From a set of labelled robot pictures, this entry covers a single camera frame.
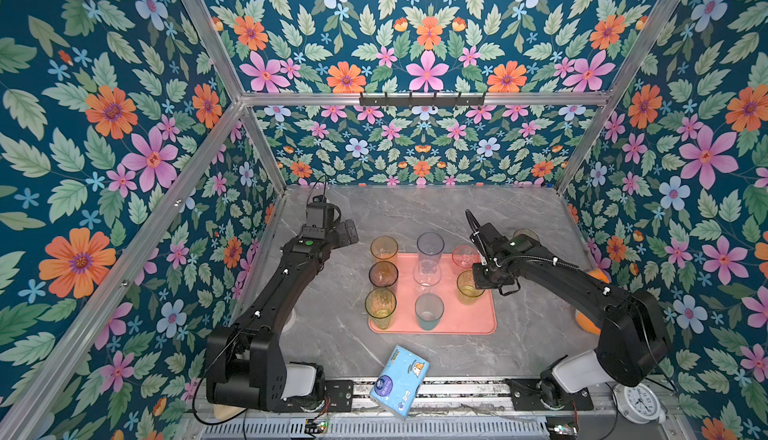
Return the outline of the pink transparent cup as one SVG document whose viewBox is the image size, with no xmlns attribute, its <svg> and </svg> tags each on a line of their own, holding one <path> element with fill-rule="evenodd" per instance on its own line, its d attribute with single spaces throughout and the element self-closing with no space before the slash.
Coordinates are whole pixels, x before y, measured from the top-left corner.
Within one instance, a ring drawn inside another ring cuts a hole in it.
<svg viewBox="0 0 768 440">
<path fill-rule="evenodd" d="M 453 263 L 462 270 L 469 270 L 481 261 L 479 252 L 470 245 L 456 247 L 451 255 Z"/>
</svg>

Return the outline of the yellow plastic cup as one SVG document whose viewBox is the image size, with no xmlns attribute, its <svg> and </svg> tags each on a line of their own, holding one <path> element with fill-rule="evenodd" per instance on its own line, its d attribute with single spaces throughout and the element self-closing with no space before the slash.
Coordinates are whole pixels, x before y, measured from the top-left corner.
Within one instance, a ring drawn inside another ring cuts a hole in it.
<svg viewBox="0 0 768 440">
<path fill-rule="evenodd" d="M 391 236 L 379 236 L 370 244 L 370 253 L 375 262 L 395 263 L 399 252 L 399 244 Z"/>
</svg>

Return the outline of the green short cup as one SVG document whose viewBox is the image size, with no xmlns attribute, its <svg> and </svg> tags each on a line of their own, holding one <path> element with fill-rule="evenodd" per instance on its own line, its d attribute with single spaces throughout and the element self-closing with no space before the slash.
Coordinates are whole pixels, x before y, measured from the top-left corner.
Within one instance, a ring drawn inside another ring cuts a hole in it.
<svg viewBox="0 0 768 440">
<path fill-rule="evenodd" d="M 485 293 L 484 290 L 476 287 L 474 275 L 471 270 L 465 270 L 458 275 L 456 286 L 459 302 L 463 305 L 473 305 Z"/>
</svg>

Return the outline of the dark grey plastic cup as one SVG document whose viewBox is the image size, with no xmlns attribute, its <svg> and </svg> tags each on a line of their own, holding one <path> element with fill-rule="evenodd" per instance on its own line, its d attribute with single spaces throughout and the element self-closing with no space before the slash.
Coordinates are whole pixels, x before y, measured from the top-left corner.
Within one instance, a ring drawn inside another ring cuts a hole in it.
<svg viewBox="0 0 768 440">
<path fill-rule="evenodd" d="M 394 291 L 399 279 L 399 270 L 390 261 L 380 261 L 369 269 L 368 278 L 374 288 L 385 288 Z"/>
</svg>

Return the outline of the blue transparent cup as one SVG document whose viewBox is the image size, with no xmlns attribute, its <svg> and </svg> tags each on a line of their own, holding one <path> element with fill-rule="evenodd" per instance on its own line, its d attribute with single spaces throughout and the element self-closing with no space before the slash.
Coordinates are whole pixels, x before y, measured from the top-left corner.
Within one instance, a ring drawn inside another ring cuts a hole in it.
<svg viewBox="0 0 768 440">
<path fill-rule="evenodd" d="M 445 249 L 443 237 L 436 232 L 421 234 L 416 242 L 418 250 L 418 265 L 422 267 L 437 267 Z"/>
</svg>

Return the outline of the pink plastic tray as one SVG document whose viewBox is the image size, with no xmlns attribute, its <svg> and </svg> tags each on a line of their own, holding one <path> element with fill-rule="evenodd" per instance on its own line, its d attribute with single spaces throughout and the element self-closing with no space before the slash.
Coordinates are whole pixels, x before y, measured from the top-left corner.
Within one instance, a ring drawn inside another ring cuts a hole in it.
<svg viewBox="0 0 768 440">
<path fill-rule="evenodd" d="M 490 335 L 497 319 L 493 296 L 485 292 L 470 298 L 459 289 L 458 277 L 464 272 L 449 255 L 439 262 L 440 281 L 422 286 L 413 277 L 418 255 L 400 253 L 394 265 L 398 280 L 394 297 L 379 296 L 381 308 L 368 318 L 368 327 L 377 334 L 401 335 Z"/>
</svg>

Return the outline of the clear transparent cup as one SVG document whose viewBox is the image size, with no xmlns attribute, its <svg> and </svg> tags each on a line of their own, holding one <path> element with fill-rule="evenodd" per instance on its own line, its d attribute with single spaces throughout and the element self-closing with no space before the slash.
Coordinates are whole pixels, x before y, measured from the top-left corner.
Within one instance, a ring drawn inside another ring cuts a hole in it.
<svg viewBox="0 0 768 440">
<path fill-rule="evenodd" d="M 419 260 L 413 269 L 413 280 L 419 294 L 431 292 L 442 280 L 439 263 L 433 260 Z"/>
</svg>

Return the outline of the light green tall cup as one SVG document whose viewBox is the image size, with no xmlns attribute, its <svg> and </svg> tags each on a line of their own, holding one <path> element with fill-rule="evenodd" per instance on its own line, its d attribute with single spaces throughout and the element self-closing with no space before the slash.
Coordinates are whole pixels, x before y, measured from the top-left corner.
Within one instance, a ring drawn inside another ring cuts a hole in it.
<svg viewBox="0 0 768 440">
<path fill-rule="evenodd" d="M 390 327 L 396 308 L 396 295 L 388 288 L 375 288 L 365 299 L 368 319 L 379 330 L 387 330 Z"/>
</svg>

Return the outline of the teal frosted cup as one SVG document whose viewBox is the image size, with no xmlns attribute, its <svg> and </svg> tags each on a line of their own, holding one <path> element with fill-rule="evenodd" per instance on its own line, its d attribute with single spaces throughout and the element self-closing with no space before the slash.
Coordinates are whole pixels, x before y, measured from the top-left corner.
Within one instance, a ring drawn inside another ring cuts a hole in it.
<svg viewBox="0 0 768 440">
<path fill-rule="evenodd" d="M 438 295 L 425 293 L 416 299 L 414 311 L 419 328 L 423 331 L 432 331 L 440 323 L 445 306 Z"/>
</svg>

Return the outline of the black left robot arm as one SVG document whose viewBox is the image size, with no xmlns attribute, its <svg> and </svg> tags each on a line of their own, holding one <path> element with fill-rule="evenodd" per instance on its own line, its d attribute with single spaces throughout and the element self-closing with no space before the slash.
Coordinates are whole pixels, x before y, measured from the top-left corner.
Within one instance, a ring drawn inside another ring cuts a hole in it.
<svg viewBox="0 0 768 440">
<path fill-rule="evenodd" d="M 287 413 L 326 401 L 325 373 L 314 363 L 288 363 L 280 338 L 306 287 L 332 251 L 359 241 L 352 220 L 328 229 L 304 227 L 282 247 L 282 257 L 257 299 L 230 326 L 208 337 L 206 399 L 211 404 Z"/>
</svg>

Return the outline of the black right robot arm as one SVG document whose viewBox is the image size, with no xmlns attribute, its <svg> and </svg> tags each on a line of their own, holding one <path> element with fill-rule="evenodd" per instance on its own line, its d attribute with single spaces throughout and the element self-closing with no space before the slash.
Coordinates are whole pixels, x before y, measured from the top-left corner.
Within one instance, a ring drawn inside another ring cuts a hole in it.
<svg viewBox="0 0 768 440">
<path fill-rule="evenodd" d="M 466 212 L 470 241 L 481 260 L 472 265 L 475 288 L 517 293 L 519 281 L 538 284 L 573 306 L 598 329 L 598 344 L 564 356 L 540 374 L 536 392 L 545 407 L 558 409 L 568 395 L 613 381 L 636 387 L 667 358 L 672 341 L 658 300 L 645 290 L 605 283 L 562 260 L 525 233 L 502 235 Z"/>
</svg>

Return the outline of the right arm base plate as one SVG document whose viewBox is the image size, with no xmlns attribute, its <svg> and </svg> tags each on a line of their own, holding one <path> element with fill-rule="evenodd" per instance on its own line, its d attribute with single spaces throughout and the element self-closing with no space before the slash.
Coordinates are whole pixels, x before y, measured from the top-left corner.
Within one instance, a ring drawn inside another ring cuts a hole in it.
<svg viewBox="0 0 768 440">
<path fill-rule="evenodd" d="M 549 380 L 539 378 L 507 378 L 515 411 L 593 411 L 594 403 L 584 388 L 567 393 Z"/>
</svg>

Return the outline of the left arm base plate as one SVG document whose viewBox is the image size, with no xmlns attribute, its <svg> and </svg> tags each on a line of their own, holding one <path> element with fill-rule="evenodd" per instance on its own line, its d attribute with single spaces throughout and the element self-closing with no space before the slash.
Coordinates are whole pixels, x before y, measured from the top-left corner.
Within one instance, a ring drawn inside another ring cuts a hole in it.
<svg viewBox="0 0 768 440">
<path fill-rule="evenodd" d="M 323 393 L 313 391 L 308 397 L 281 400 L 277 413 L 349 413 L 352 411 L 355 383 L 352 380 L 326 380 Z"/>
</svg>

